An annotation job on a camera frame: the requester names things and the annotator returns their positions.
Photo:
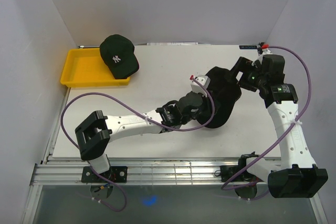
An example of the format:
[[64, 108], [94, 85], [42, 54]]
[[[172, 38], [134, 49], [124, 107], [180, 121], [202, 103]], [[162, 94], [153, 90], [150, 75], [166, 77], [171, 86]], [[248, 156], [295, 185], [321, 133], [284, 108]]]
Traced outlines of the black baseball cap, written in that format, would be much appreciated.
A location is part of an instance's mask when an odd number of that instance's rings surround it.
[[[211, 80], [207, 90], [215, 104], [215, 115], [208, 124], [204, 124], [209, 129], [219, 128], [228, 121], [236, 101], [242, 94], [239, 85], [231, 85], [225, 81], [225, 70], [214, 67], [206, 74]], [[197, 97], [197, 108], [201, 103], [202, 100]]]

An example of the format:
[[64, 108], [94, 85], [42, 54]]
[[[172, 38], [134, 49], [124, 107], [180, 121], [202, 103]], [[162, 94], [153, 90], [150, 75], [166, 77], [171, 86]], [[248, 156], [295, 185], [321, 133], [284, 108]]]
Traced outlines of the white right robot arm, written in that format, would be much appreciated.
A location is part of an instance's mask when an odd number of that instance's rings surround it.
[[298, 96], [292, 84], [284, 82], [285, 59], [274, 54], [262, 54], [251, 62], [240, 58], [233, 70], [242, 72], [239, 85], [259, 91], [271, 116], [277, 140], [262, 154], [242, 155], [237, 173], [221, 187], [239, 177], [250, 180], [256, 176], [267, 183], [274, 198], [312, 198], [327, 182], [328, 173], [318, 168], [308, 149], [298, 107]]

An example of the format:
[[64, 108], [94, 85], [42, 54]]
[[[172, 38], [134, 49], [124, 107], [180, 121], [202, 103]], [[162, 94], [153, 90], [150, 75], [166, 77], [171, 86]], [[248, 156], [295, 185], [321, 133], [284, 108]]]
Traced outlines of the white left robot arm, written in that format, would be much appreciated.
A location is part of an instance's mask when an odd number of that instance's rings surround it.
[[197, 120], [202, 114], [214, 116], [214, 101], [209, 95], [189, 92], [147, 113], [111, 116], [101, 110], [92, 112], [75, 129], [80, 157], [93, 167], [94, 177], [105, 182], [111, 168], [105, 150], [112, 141], [141, 134], [162, 134], [183, 131], [182, 125]]

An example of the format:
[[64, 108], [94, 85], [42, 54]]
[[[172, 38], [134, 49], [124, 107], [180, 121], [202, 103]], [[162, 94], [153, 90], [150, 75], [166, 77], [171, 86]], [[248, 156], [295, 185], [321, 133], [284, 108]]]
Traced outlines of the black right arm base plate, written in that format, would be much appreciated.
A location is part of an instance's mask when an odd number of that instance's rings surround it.
[[[233, 175], [235, 175], [240, 168], [237, 165], [222, 165], [218, 170], [214, 172], [215, 177], [220, 177], [221, 182], [226, 182]], [[253, 180], [253, 175], [248, 172], [243, 172], [237, 176], [233, 181], [234, 182], [251, 182]]]

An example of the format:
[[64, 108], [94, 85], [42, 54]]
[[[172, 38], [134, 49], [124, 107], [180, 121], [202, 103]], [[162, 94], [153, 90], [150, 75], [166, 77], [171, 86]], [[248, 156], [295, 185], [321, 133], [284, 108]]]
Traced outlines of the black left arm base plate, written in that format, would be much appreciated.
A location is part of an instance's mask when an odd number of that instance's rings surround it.
[[[108, 171], [101, 173], [100, 175], [114, 183], [126, 183], [127, 175], [128, 175], [128, 167], [127, 166], [111, 166]], [[89, 166], [86, 166], [83, 168], [83, 171], [82, 171], [81, 182], [82, 183], [103, 183], [107, 181], [95, 175], [92, 169]]]

